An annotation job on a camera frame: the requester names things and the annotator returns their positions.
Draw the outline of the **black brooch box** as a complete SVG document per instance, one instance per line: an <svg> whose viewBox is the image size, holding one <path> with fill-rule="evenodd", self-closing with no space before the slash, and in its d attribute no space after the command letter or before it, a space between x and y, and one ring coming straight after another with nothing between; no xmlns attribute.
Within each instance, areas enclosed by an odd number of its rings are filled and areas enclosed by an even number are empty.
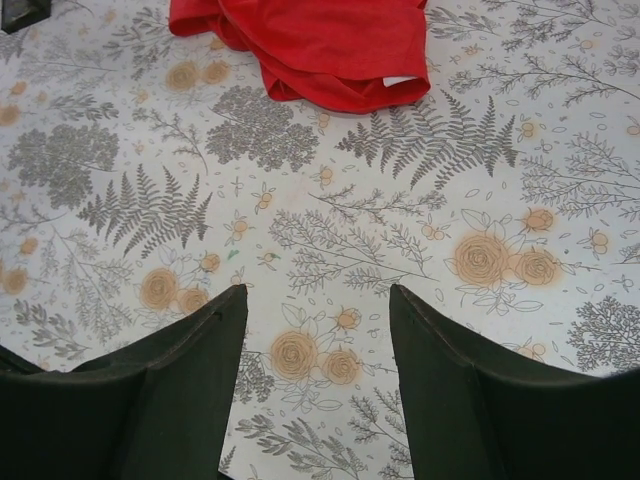
<svg viewBox="0 0 640 480"><path fill-rule="evenodd" d="M13 34L51 16L51 0L2 0L1 30Z"/></svg>

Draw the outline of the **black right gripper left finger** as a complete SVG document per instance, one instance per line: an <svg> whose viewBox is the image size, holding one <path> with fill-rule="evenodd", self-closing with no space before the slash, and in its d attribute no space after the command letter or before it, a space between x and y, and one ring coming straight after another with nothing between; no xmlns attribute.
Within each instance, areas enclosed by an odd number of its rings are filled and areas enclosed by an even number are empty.
<svg viewBox="0 0 640 480"><path fill-rule="evenodd" d="M248 317L232 286L69 372L1 353L5 479L215 479Z"/></svg>

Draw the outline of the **red tank top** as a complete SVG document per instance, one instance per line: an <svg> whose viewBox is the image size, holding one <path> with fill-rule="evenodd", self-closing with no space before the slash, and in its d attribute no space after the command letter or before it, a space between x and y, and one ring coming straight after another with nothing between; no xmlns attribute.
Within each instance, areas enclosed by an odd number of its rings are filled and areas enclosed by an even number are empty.
<svg viewBox="0 0 640 480"><path fill-rule="evenodd" d="M173 1L168 26L257 59L268 96L367 114L429 92L422 1Z"/></svg>

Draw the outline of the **floral patterned table mat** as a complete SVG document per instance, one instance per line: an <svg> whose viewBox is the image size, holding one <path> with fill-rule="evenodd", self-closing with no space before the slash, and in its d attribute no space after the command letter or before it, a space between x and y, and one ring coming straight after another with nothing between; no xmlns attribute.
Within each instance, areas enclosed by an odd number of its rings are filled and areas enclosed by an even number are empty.
<svg viewBox="0 0 640 480"><path fill-rule="evenodd" d="M1 342L69 370L231 285L221 469L409 479L401 283L531 359L639 363L639 5L432 1L419 102L275 102L165 1L57 1L1 37Z"/></svg>

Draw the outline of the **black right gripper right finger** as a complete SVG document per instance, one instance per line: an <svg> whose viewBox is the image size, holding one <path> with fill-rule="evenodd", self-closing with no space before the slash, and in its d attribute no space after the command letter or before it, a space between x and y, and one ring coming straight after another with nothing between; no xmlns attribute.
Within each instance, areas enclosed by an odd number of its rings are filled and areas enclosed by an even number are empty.
<svg viewBox="0 0 640 480"><path fill-rule="evenodd" d="M399 284L389 321L416 478L638 477L637 371L593 377L535 361Z"/></svg>

